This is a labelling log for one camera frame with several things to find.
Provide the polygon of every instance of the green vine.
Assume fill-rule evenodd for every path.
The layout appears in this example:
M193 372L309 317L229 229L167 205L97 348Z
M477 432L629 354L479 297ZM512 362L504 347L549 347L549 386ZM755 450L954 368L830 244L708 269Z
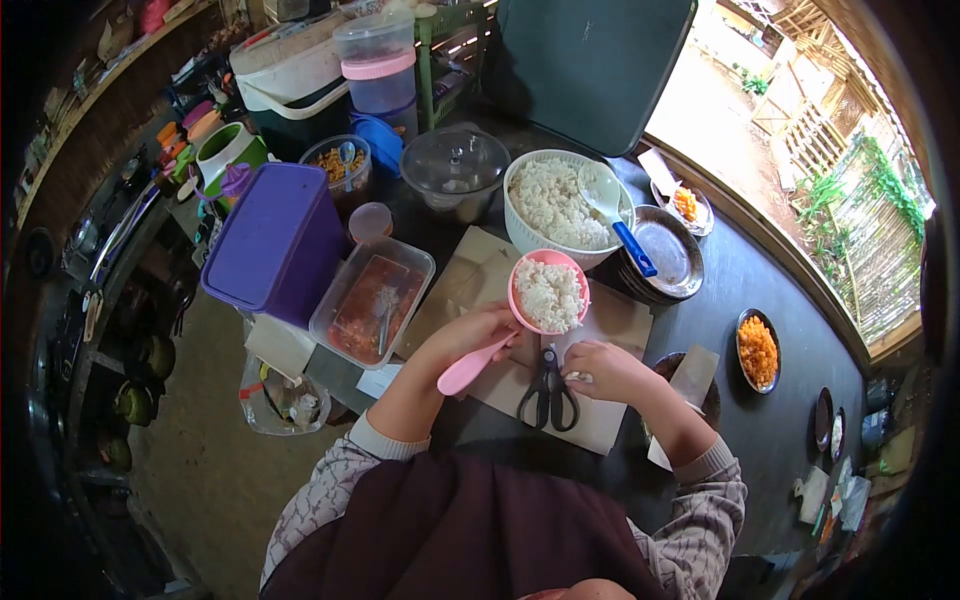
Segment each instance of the green vine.
M917 202L907 195L906 188L894 172L890 160L880 150L876 138L859 132L853 137L853 149L862 152L871 164L870 170L864 175L867 193L883 194L896 209L903 220L913 229L918 244L924 241L924 214L917 206Z

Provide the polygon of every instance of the black scissors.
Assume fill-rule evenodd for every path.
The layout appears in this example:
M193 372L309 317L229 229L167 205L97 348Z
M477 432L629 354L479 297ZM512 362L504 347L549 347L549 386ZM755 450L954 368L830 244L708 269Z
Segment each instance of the black scissors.
M542 429L547 420L557 431L569 431L580 420L580 404L577 398L570 393L560 375L560 366L557 364L557 347L551 344L540 351L540 366L537 377L530 384L527 393L523 395L520 405L516 408L516 417L523 422L523 409L533 395L537 395L537 424L534 427ZM573 419L569 425L564 425L564 397L573 408Z

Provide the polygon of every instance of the patterned sweater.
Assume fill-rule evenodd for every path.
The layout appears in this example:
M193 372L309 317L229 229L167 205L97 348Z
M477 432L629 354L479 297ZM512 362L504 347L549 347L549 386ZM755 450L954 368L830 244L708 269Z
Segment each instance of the patterned sweater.
M287 503L267 545L260 586L304 538L343 516L353 486L381 461L406 461L430 446L387 438L364 413L314 467L310 481ZM673 519L653 536L627 519L650 571L672 597L711 600L720 589L733 542L743 528L747 486L740 465L722 439L703 456L674 470L680 486Z

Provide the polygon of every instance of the purple cap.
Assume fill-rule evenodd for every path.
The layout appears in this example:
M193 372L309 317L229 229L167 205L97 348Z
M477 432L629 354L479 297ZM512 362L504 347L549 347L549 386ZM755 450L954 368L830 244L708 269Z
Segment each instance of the purple cap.
M240 164L229 164L224 172L224 178L220 180L220 190L224 196L237 198L247 189L247 184L253 175L253 169L246 162Z

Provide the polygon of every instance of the hand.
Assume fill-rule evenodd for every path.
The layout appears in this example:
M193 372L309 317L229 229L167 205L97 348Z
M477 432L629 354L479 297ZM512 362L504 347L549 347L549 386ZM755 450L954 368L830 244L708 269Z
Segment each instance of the hand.
M597 400L624 404L636 404L645 396L658 394L666 384L630 352L605 342L577 342L568 348L561 374L566 377L573 371L589 373L593 382L573 379L566 382L567 388Z
M523 325L516 320L506 299L481 304L438 329L420 346L414 356L443 371L474 350L489 346L507 335L510 330L522 331ZM493 362L510 356L511 348L522 342L522 336L515 336L507 342L506 347L493 355Z

